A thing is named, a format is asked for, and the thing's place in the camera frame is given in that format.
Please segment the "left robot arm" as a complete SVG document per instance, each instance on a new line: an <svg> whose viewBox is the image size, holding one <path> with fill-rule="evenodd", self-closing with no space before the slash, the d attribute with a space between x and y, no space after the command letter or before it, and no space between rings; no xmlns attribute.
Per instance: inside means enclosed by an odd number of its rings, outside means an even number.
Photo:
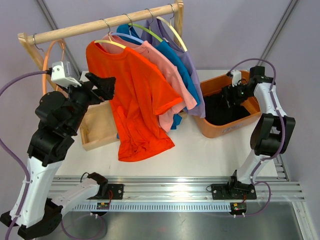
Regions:
<svg viewBox="0 0 320 240"><path fill-rule="evenodd" d="M82 201L108 195L108 180L93 172L62 195L48 197L89 106L112 100L115 95L115 77L101 78L91 72L85 76L85 82L43 95L35 110L39 124L28 146L27 162L21 165L25 173L21 191L14 208L0 217L9 230L18 227L17 233L24 240L52 233Z"/></svg>

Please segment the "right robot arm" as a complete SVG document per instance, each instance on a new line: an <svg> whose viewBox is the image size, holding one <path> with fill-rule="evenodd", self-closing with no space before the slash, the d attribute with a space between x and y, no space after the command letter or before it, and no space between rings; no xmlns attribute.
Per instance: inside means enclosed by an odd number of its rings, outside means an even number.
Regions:
<svg viewBox="0 0 320 240"><path fill-rule="evenodd" d="M257 175L266 163L283 154L289 144L296 120L289 117L280 105L276 92L275 77L265 75L263 66L249 70L249 79L243 83L239 70L230 70L231 84L222 89L222 96L228 106L240 105L255 97L261 116L251 134L251 151L245 162L222 185L212 184L213 200L255 200Z"/></svg>

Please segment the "orange clothes hanger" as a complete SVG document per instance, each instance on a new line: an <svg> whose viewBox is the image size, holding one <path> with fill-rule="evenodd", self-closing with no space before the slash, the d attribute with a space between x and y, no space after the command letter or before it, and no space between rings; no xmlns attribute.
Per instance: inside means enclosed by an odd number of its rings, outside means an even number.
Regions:
<svg viewBox="0 0 320 240"><path fill-rule="evenodd" d="M54 46L55 43L59 43L61 49L62 49L62 57L61 57L61 61L64 60L64 56L65 56L65 50L66 50L66 43L63 39L58 39L58 40L54 40L50 43L44 58L42 58L42 56L40 55L40 53L36 50L41 50L44 51L42 48L38 48L36 45L36 41L35 41L35 33L32 36L32 41L34 43L34 48L33 48L33 52L30 54L32 60L35 62L35 64L37 65L37 67L42 70L48 70L48 62L49 62L49 57L51 54L51 50ZM48 74L43 74L42 75L42 95L44 96L45 94L47 94L47 82L52 86L54 91L58 91L58 92L62 92L63 90L55 83L53 83L51 81L51 77Z"/></svg>

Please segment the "black t shirt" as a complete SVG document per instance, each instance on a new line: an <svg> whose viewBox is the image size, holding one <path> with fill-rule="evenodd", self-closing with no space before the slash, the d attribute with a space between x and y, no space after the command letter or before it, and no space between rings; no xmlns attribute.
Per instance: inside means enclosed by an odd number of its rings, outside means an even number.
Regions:
<svg viewBox="0 0 320 240"><path fill-rule="evenodd" d="M244 106L228 106L221 93L205 96L203 100L205 104L205 120L212 125L226 125L251 115Z"/></svg>

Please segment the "orange t shirt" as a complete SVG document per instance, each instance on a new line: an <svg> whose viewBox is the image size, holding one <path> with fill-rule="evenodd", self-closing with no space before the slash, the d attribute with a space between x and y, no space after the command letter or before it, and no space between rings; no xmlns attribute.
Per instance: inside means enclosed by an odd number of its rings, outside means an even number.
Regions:
<svg viewBox="0 0 320 240"><path fill-rule="evenodd" d="M157 117L182 102L157 66L130 47L92 41L86 48L88 70L114 77L110 106L119 135L118 159L138 162L175 146Z"/></svg>

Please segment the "yellow clothes hanger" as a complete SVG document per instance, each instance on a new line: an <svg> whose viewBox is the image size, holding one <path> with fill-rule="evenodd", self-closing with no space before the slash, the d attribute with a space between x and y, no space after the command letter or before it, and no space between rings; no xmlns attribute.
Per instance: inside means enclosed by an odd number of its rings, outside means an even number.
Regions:
<svg viewBox="0 0 320 240"><path fill-rule="evenodd" d="M107 22L105 19L101 19L101 20L104 21L105 24L106 24L107 27L108 27L109 32L108 32L107 35L108 35L109 39L95 40L94 43L95 43L95 44L97 44L97 43L99 43L99 44L102 44L102 43L104 43L104 44L110 44L110 45L117 46L117 47L119 47L119 48L121 48L121 49L125 49L126 46L124 46L124 45L122 45L122 44L120 44L120 43L118 43L118 42L115 42L115 41L112 41L112 40L111 40L111 37L110 37L110 35L109 35L109 33L110 33L110 31L111 31L110 25L108 24L108 22Z"/></svg>

